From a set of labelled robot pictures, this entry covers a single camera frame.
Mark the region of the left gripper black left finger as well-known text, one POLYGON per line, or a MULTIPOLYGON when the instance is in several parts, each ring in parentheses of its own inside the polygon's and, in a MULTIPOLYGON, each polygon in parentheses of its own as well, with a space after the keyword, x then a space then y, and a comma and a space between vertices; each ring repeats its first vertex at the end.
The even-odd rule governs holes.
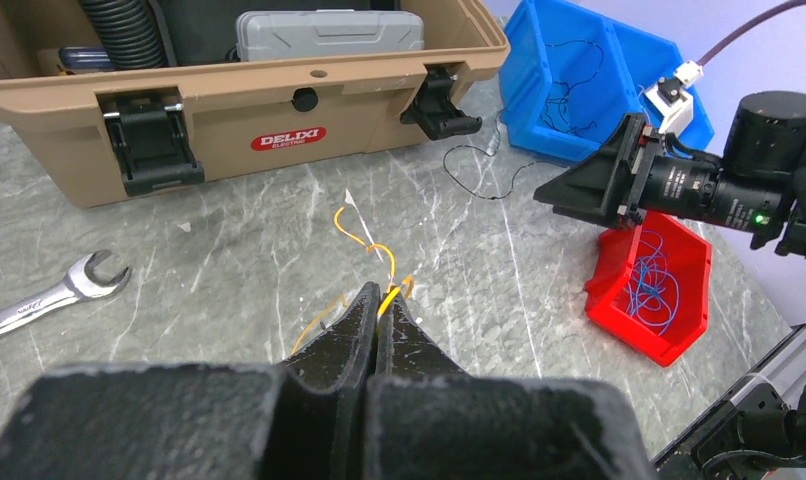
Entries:
POLYGON ((275 364, 80 363, 0 433, 0 479, 358 479, 380 287, 275 364))

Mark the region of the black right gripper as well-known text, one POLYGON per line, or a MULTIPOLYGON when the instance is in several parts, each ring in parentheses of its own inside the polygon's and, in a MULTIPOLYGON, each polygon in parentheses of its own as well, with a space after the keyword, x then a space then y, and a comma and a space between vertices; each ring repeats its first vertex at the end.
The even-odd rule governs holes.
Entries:
POLYGON ((664 213, 748 233, 753 250, 773 243, 779 256, 806 259, 806 94, 742 98, 719 155, 626 114, 597 151, 533 199, 611 229, 664 213))

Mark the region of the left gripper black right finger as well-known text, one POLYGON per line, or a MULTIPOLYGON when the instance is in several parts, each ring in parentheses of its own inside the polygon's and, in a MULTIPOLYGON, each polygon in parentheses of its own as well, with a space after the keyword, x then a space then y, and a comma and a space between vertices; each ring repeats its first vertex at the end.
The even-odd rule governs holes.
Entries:
POLYGON ((367 479, 651 479, 636 414, 615 386, 476 377, 387 307, 364 397, 367 479))

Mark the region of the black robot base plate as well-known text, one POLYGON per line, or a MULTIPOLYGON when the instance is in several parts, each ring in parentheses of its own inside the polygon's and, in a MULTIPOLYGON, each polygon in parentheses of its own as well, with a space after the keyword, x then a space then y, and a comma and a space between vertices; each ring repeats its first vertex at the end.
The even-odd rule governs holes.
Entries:
POLYGON ((806 385, 796 409, 774 387, 717 401, 652 461, 661 479, 762 479, 806 470, 806 385))

